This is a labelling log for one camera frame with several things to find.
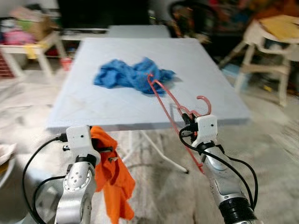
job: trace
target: orange towel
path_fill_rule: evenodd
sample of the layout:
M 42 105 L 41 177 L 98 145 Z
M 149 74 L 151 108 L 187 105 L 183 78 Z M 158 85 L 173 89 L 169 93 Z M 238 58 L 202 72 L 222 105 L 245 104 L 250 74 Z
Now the orange towel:
M 92 139 L 98 139 L 97 148 L 113 147 L 112 152 L 101 153 L 101 162 L 95 167 L 96 191 L 104 190 L 107 214 L 112 224 L 119 218 L 131 220 L 134 211 L 127 200 L 132 196 L 135 181 L 116 152 L 117 142 L 102 128 L 91 129 Z

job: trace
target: black cable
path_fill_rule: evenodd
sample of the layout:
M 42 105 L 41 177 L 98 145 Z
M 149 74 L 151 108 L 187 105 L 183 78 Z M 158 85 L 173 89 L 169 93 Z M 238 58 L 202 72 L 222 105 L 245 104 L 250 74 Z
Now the black cable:
M 37 150 L 36 152 L 31 156 L 31 158 L 29 159 L 29 161 L 27 162 L 24 170 L 23 170 L 23 176 L 22 176 L 22 191 L 23 191 L 23 196 L 24 196 L 24 199 L 25 199 L 25 203 L 26 203 L 26 206 L 29 210 L 29 213 L 30 215 L 32 216 L 32 218 L 37 222 L 37 223 L 41 223 L 41 224 L 46 224 L 42 219 L 39 219 L 39 217 L 36 217 L 35 213 L 33 212 L 33 210 L 31 209 L 31 206 L 29 204 L 29 201 L 27 199 L 27 196 L 26 196 L 26 190 L 25 190 L 25 174 L 26 174 L 26 171 L 28 169 L 28 166 L 29 164 L 31 163 L 31 161 L 34 159 L 34 157 L 36 156 L 36 154 L 42 150 L 42 148 L 44 148 L 46 145 L 48 145 L 49 143 L 53 142 L 53 141 L 56 141 L 56 140 L 60 140 L 60 137 L 55 137 L 53 139 L 50 139 L 49 141 L 43 143 Z
M 239 163 L 242 163 L 244 164 L 245 166 L 247 166 L 250 171 L 252 172 L 252 175 L 253 175 L 253 179 L 254 179 L 254 200 L 253 200 L 253 205 L 254 207 L 256 207 L 256 203 L 257 203 L 257 196 L 258 196 L 258 182 L 257 182 L 257 176 L 256 176 L 256 173 L 254 171 L 254 169 L 246 162 L 244 162 L 243 160 L 239 160 L 239 159 L 235 159 L 235 158 L 232 158 L 232 157 L 229 157 L 228 158 L 232 161 L 236 161 L 236 162 L 239 162 Z
M 48 178 L 44 181 L 42 181 L 37 187 L 36 187 L 36 190 L 34 191 L 34 194 L 32 196 L 32 210 L 33 212 L 35 213 L 35 215 L 38 217 L 38 219 L 42 220 L 42 218 L 39 216 L 37 210 L 36 210 L 36 195 L 37 195 L 37 192 L 38 190 L 48 181 L 53 181 L 53 180 L 57 180 L 57 179 L 63 179 L 65 178 L 65 176 L 55 176 L 55 177 L 51 177 L 51 178 Z
M 237 176 L 242 180 L 242 182 L 243 182 L 244 185 L 245 185 L 245 188 L 246 188 L 247 193 L 248 193 L 249 201 L 250 201 L 250 206 L 251 206 L 252 210 L 254 210 L 254 203 L 253 203 L 252 193 L 251 193 L 251 191 L 250 191 L 250 188 L 249 188 L 247 182 L 246 182 L 245 179 L 243 178 L 243 176 L 242 176 L 242 175 L 241 175 L 241 174 L 240 174 L 240 173 L 239 173 L 239 172 L 238 172 L 232 165 L 230 165 L 229 163 L 227 163 L 227 162 L 224 161 L 223 159 L 219 158 L 218 156 L 213 155 L 213 154 L 211 154 L 211 153 L 208 153 L 208 152 L 206 152 L 206 151 L 204 151 L 204 150 L 199 151 L 199 149 L 197 149 L 197 148 L 195 148 L 195 147 L 193 147 L 193 146 L 190 146 L 188 143 L 186 143 L 186 142 L 184 141 L 183 137 L 182 137 L 182 132 L 185 131 L 185 130 L 186 130 L 186 127 L 184 127 L 183 129 L 181 129 L 181 130 L 179 131 L 178 136 L 179 136 L 179 139 L 181 140 L 181 142 L 182 142 L 185 146 L 187 146 L 188 148 L 190 148 L 190 149 L 192 149 L 192 150 L 195 150 L 195 151 L 199 152 L 199 154 L 205 154 L 205 155 L 207 155 L 207 156 L 210 156 L 210 157 L 212 157 L 212 158 L 218 160 L 219 162 L 222 162 L 224 165 L 226 165 L 228 168 L 230 168 L 235 174 L 237 174 Z

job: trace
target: black chair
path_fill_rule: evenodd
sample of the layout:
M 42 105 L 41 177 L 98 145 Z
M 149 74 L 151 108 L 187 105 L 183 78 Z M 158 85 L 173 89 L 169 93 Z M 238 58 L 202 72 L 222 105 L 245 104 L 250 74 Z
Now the black chair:
M 184 16 L 181 16 L 178 19 L 176 14 L 179 11 L 182 11 L 183 8 L 185 8 L 185 11 L 190 12 L 192 21 L 186 21 L 188 19 L 184 18 Z M 211 38 L 215 34 L 215 31 L 218 27 L 218 15 L 216 11 L 208 5 L 190 0 L 177 1 L 170 4 L 168 10 L 170 16 L 180 29 L 182 36 L 193 32 L 196 34 L 205 34 Z

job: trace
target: blue towel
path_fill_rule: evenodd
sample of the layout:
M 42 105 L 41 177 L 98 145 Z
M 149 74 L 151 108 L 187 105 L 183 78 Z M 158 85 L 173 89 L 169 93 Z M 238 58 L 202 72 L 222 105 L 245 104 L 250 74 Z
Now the blue towel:
M 144 58 L 140 63 L 129 66 L 123 61 L 114 59 L 103 65 L 94 79 L 95 85 L 113 88 L 117 85 L 132 87 L 143 93 L 154 93 L 147 80 L 147 74 L 153 74 L 151 78 L 165 83 L 171 80 L 174 72 L 171 70 L 159 70 L 157 65 L 149 58 Z M 164 93 L 159 85 L 154 85 L 158 93 Z

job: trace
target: table top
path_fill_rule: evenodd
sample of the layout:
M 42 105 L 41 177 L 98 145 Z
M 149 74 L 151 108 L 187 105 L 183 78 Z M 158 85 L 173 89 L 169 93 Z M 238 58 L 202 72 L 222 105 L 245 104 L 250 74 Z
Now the table top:
M 164 25 L 120 25 L 110 26 L 107 37 L 113 38 L 169 38 Z
M 154 95 L 133 88 L 107 89 L 93 85 L 100 67 L 112 59 L 133 65 L 143 57 L 155 61 L 160 69 L 176 73 L 167 86 L 181 105 L 205 113 L 205 103 L 196 99 L 204 95 L 211 101 L 212 114 L 218 117 L 219 125 L 249 120 L 247 107 L 197 40 L 86 38 L 80 44 L 47 128 L 62 133 L 74 125 L 99 125 L 106 131 L 170 127 Z M 176 123 L 183 126 L 170 98 L 166 95 L 162 99 Z

